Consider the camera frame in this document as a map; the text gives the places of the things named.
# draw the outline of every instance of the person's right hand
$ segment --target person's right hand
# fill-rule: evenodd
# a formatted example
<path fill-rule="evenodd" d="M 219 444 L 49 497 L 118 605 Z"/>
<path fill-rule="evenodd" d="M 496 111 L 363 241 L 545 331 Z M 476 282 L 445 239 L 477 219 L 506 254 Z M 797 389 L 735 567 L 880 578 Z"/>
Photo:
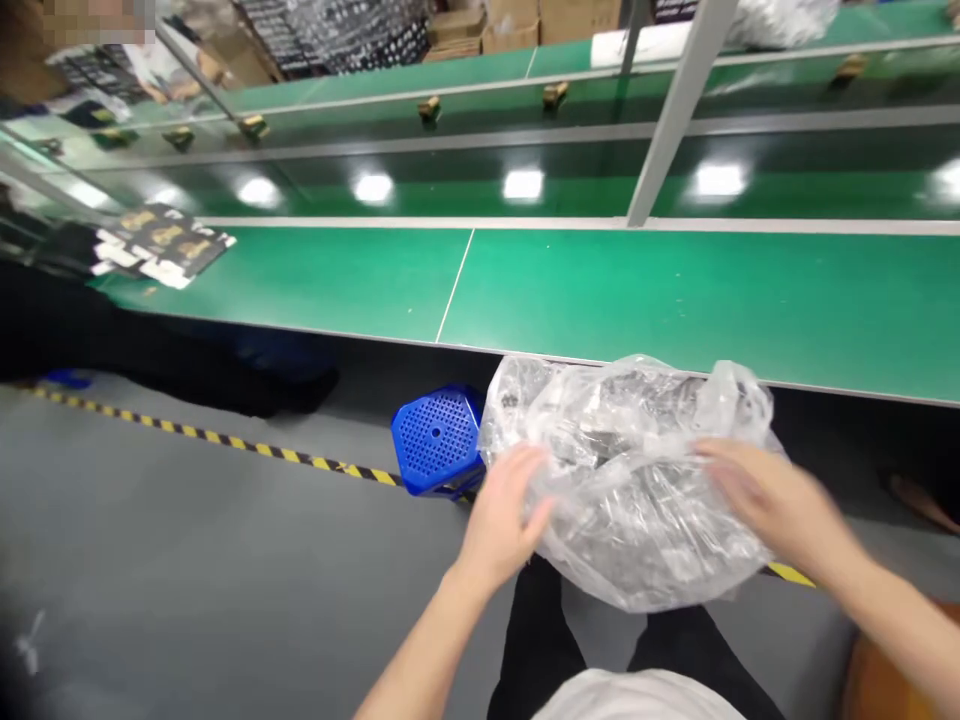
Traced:
<path fill-rule="evenodd" d="M 830 587 L 866 551 L 816 478 L 788 460 L 734 440 L 696 444 L 731 508 L 778 557 Z"/>

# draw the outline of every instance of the person's left hand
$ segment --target person's left hand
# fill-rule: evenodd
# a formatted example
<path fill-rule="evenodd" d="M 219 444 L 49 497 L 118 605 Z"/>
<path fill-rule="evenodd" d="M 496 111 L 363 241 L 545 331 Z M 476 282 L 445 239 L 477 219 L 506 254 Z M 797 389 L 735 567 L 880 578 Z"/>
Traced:
<path fill-rule="evenodd" d="M 526 525 L 523 522 L 527 485 L 546 457 L 541 448 L 514 446 L 494 463 L 477 496 L 451 573 L 485 599 L 530 559 L 547 529 L 553 498 L 541 502 Z"/>

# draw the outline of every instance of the wrapped items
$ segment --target wrapped items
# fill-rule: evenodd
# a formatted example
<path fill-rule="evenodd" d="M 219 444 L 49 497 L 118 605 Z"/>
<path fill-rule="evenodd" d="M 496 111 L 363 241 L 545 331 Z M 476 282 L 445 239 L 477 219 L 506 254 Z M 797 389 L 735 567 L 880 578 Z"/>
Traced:
<path fill-rule="evenodd" d="M 837 16 L 840 0 L 740 0 L 727 43 L 788 49 L 819 40 Z"/>
<path fill-rule="evenodd" d="M 290 24 L 331 74 L 419 62 L 427 52 L 427 0 L 286 0 Z"/>
<path fill-rule="evenodd" d="M 478 446 L 549 450 L 529 508 L 557 498 L 538 552 L 627 612 L 712 600 L 771 559 L 727 508 L 691 442 L 730 437 L 782 452 L 773 400 L 745 367 L 704 380 L 642 355 L 604 367 L 507 356 L 490 383 Z"/>

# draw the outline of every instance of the stool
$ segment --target stool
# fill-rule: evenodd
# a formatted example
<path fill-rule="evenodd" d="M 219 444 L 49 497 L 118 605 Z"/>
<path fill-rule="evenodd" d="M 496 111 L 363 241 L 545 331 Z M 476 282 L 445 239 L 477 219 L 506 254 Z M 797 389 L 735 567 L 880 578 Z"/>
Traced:
<path fill-rule="evenodd" d="M 78 374 L 76 370 L 52 370 L 47 373 L 44 379 L 71 390 L 86 390 L 93 384 L 93 380 L 83 374 Z"/>
<path fill-rule="evenodd" d="M 447 385 L 397 410 L 390 430 L 407 492 L 459 500 L 480 485 L 480 407 L 474 390 Z"/>

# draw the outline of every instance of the clear plastic bag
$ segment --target clear plastic bag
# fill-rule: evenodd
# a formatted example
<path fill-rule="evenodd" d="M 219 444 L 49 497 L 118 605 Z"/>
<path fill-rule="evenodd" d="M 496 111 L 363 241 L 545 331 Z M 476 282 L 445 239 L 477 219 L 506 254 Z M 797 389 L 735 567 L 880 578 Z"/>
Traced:
<path fill-rule="evenodd" d="M 727 42 L 786 49 L 819 40 L 837 16 L 840 0 L 740 0 Z"/>
<path fill-rule="evenodd" d="M 729 361 L 704 380 L 642 355 L 603 367 L 507 356 L 478 445 L 488 466 L 523 440 L 546 447 L 528 509 L 558 502 L 538 552 L 591 595 L 657 612 L 719 597 L 771 559 L 690 443 L 731 437 L 782 452 L 772 419 L 769 393 Z"/>

